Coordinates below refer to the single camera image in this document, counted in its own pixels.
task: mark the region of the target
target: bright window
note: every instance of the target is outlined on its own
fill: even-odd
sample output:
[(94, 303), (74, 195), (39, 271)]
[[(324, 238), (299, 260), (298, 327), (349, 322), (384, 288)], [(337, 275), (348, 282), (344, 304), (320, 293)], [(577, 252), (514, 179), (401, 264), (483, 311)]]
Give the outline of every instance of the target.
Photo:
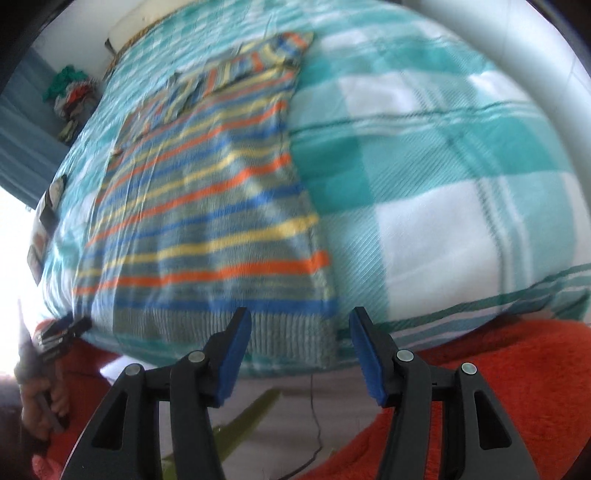
[(0, 374), (12, 374), (18, 361), (18, 299), (36, 288), (27, 265), (34, 212), (0, 189)]

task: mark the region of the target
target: blue stripe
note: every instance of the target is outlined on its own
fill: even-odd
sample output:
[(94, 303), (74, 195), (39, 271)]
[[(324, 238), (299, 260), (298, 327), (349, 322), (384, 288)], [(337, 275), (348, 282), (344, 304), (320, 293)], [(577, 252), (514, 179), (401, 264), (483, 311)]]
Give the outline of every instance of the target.
[[(119, 185), (115, 190), (109, 193), (101, 202), (99, 211), (104, 214), (103, 209), (111, 206), (113, 203), (118, 202), (120, 200), (126, 200), (130, 197), (131, 193), (139, 189), (141, 186), (145, 185), (146, 183), (151, 183), (156, 179), (159, 179), (162, 176), (168, 175), (175, 170), (178, 170), (180, 167), (187, 165), (189, 162), (195, 162), (203, 160), (204, 158), (210, 157), (211, 155), (219, 152), (224, 147), (236, 147), (237, 142), (244, 142), (249, 140), (267, 140), (269, 138), (274, 137), (275, 135), (283, 132), (285, 130), (283, 125), (279, 125), (275, 122), (270, 123), (266, 129), (260, 129), (256, 132), (248, 132), (242, 135), (222, 135), (216, 136), (213, 140), (216, 141), (210, 148), (205, 148), (203, 144), (195, 145), (194, 148), (188, 148), (185, 150), (184, 153), (179, 153), (174, 156), (174, 159), (171, 161), (167, 161), (165, 167), (161, 167), (161, 163), (156, 162), (154, 168), (158, 167), (157, 171), (152, 172), (150, 175), (142, 175), (138, 176), (138, 174), (134, 174), (128, 181), (123, 182)], [(176, 132), (171, 132), (171, 136), (178, 135)]]
[(292, 45), (291, 41), (286, 40), (282, 35), (277, 37), (277, 47), (286, 51), (290, 57), (297, 57), (301, 54), (301, 49)]
[[(277, 93), (281, 93), (281, 92), (289, 92), (293, 89), (293, 80), (284, 80), (283, 82), (274, 85), (273, 87), (266, 87), (263, 88), (257, 92), (252, 92), (252, 93), (247, 93), (244, 95), (240, 95), (237, 98), (231, 99), (231, 100), (225, 100), (223, 102), (218, 102), (216, 100), (215, 103), (211, 104), (210, 106), (208, 106), (207, 108), (205, 108), (202, 111), (198, 111), (198, 112), (193, 112), (190, 114), (190, 121), (192, 123), (198, 123), (201, 121), (205, 121), (207, 120), (209, 117), (211, 117), (214, 113), (218, 113), (218, 112), (223, 112), (226, 109), (229, 108), (235, 108), (238, 107), (242, 104), (245, 103), (252, 103), (255, 100), (263, 97), (263, 96), (271, 96), (271, 95), (276, 95)], [(187, 99), (187, 105), (186, 108), (190, 108), (192, 106), (194, 106), (196, 103), (199, 102), (199, 99), (197, 99), (197, 101), (193, 101), (192, 96), (189, 96), (189, 98)], [(135, 115), (137, 116), (134, 121), (132, 122), (132, 124), (130, 125), (130, 127), (133, 124), (137, 124), (138, 121), (140, 121), (142, 118), (149, 118), (150, 117), (150, 112), (147, 111), (143, 111), (144, 108), (140, 107), (139, 111), (135, 113)], [(154, 121), (152, 123), (152, 130), (156, 129), (158, 127), (160, 127), (161, 125), (159, 125), (156, 121)], [(150, 133), (156, 133), (155, 136), (150, 139), (151, 142), (154, 141), (158, 141), (158, 142), (162, 142), (164, 140), (167, 140), (169, 138), (169, 134), (168, 134), (169, 130), (164, 129), (161, 132), (153, 132), (151, 131)], [(129, 141), (126, 140), (125, 142), (119, 143), (117, 142), (118, 146), (120, 148), (125, 148), (126, 146), (128, 146)], [(142, 148), (139, 148), (136, 152), (134, 152), (134, 155), (137, 155), (139, 152), (143, 152), (146, 150), (146, 146), (142, 146)]]
[[(259, 299), (213, 299), (209, 301), (197, 300), (153, 300), (135, 301), (130, 299), (116, 299), (113, 305), (120, 309), (139, 310), (172, 310), (190, 312), (234, 312), (238, 307), (246, 307), (251, 312), (263, 313), (287, 313), (303, 315), (322, 315), (325, 319), (336, 315), (337, 300), (259, 300)], [(76, 312), (89, 314), (83, 311), (82, 304), (78, 302)]]
[[(280, 198), (299, 195), (303, 191), (304, 191), (304, 187), (301, 183), (297, 183), (295, 185), (282, 186), (282, 187), (279, 187), (279, 188), (276, 188), (273, 190), (267, 190), (266, 192), (262, 192), (253, 198), (250, 198), (248, 200), (244, 200), (243, 202), (235, 203), (233, 205), (227, 205), (223, 208), (220, 208), (220, 209), (215, 210), (213, 212), (208, 212), (204, 215), (196, 215), (194, 217), (184, 218), (178, 222), (174, 222), (169, 225), (159, 226), (153, 230), (148, 230), (146, 232), (139, 232), (136, 229), (134, 229), (134, 233), (132, 235), (126, 235), (123, 238), (118, 239), (117, 242), (112, 242), (112, 243), (109, 243), (108, 245), (105, 245), (104, 248), (95, 249), (95, 250), (91, 249), (91, 250), (86, 251), (85, 258), (92, 259), (93, 257), (96, 257), (97, 255), (104, 255), (106, 251), (109, 251), (112, 248), (120, 248), (122, 246), (125, 246), (128, 243), (135, 242), (135, 241), (142, 239), (142, 238), (148, 238), (151, 236), (164, 237), (166, 235), (166, 233), (171, 232), (177, 228), (185, 227), (188, 225), (198, 225), (200, 223), (211, 222), (215, 219), (221, 218), (226, 215), (231, 215), (233, 213), (239, 213), (239, 212), (243, 212), (245, 210), (258, 208), (262, 205), (265, 205), (267, 203), (270, 203), (270, 202), (280, 199)], [(243, 230), (242, 227), (236, 226), (236, 225), (233, 226), (233, 229)], [(216, 238), (217, 236), (219, 236), (223, 233), (224, 232), (218, 232), (215, 236), (212, 235), (211, 238)]]

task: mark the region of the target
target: pile of clothes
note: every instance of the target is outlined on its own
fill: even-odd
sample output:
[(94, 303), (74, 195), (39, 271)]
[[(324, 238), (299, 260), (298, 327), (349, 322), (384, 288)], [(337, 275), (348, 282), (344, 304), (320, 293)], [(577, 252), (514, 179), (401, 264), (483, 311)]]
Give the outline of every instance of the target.
[(67, 122), (58, 140), (71, 145), (99, 103), (97, 82), (82, 70), (68, 65), (53, 78), (43, 100), (54, 100), (54, 112)]

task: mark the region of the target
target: white pillow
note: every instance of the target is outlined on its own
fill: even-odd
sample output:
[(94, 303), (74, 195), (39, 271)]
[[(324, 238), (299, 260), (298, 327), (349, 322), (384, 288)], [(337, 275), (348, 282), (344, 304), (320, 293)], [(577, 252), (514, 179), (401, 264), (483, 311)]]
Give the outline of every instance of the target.
[(145, 0), (109, 30), (111, 46), (118, 52), (138, 32), (194, 0)]

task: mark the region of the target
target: white wall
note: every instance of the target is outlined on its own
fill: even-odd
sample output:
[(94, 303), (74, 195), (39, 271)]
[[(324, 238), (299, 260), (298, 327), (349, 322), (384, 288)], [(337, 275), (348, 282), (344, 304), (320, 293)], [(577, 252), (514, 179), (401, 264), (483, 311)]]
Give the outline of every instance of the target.
[(33, 48), (60, 71), (68, 64), (101, 79), (111, 54), (108, 32), (142, 0), (75, 0), (37, 38)]
[(527, 0), (404, 0), (485, 53), (544, 109), (591, 205), (591, 79)]

